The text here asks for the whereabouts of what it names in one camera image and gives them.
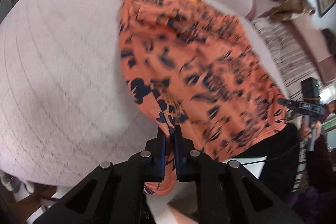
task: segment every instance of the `orange patterned fabric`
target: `orange patterned fabric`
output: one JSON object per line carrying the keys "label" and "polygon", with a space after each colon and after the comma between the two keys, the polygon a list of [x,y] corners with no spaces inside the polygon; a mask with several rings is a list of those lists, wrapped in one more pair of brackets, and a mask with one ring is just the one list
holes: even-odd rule
{"label": "orange patterned fabric", "polygon": [[147,193],[168,194],[175,183],[176,124],[219,161],[285,127],[284,95],[236,16],[197,0],[125,0],[119,43],[135,103],[167,137],[165,180],[146,183]]}

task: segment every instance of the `striped fabric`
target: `striped fabric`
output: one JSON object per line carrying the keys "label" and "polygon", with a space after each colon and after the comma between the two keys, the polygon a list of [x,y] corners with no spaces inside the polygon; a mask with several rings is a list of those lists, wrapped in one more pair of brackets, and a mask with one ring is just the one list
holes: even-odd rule
{"label": "striped fabric", "polygon": [[272,23],[268,18],[257,18],[252,24],[265,40],[291,100],[303,100],[301,81],[309,77],[318,79],[321,90],[319,73],[301,45],[282,23]]}

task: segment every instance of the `person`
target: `person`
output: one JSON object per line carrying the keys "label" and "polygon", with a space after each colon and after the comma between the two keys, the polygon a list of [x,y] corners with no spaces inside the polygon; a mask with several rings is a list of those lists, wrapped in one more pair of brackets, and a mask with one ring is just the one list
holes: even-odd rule
{"label": "person", "polygon": [[312,128],[316,128],[316,141],[314,151],[306,151],[309,188],[304,193],[293,194],[292,189],[299,164],[298,144],[312,137],[305,119],[301,121],[300,130],[288,123],[281,132],[237,157],[267,156],[259,177],[265,186],[288,203],[305,223],[336,223],[336,211],[332,209],[336,208],[336,174],[328,158],[326,139],[321,134],[321,122],[316,121]]}

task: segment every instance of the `garment sleeve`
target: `garment sleeve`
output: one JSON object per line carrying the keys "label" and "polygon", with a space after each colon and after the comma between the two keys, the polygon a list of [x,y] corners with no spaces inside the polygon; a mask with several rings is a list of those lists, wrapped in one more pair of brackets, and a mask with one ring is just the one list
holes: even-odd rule
{"label": "garment sleeve", "polygon": [[326,139],[323,135],[315,141],[314,151],[306,151],[309,184],[320,193],[336,187],[336,173],[328,155]]}

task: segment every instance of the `black pants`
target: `black pants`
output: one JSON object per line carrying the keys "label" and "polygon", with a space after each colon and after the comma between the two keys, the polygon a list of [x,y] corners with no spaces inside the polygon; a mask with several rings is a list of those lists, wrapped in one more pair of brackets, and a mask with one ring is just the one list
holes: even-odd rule
{"label": "black pants", "polygon": [[279,133],[269,137],[236,156],[237,158],[265,157],[267,160],[281,156],[279,159],[266,161],[259,180],[280,199],[286,201],[290,196],[299,164],[299,137],[295,125],[289,123]]}

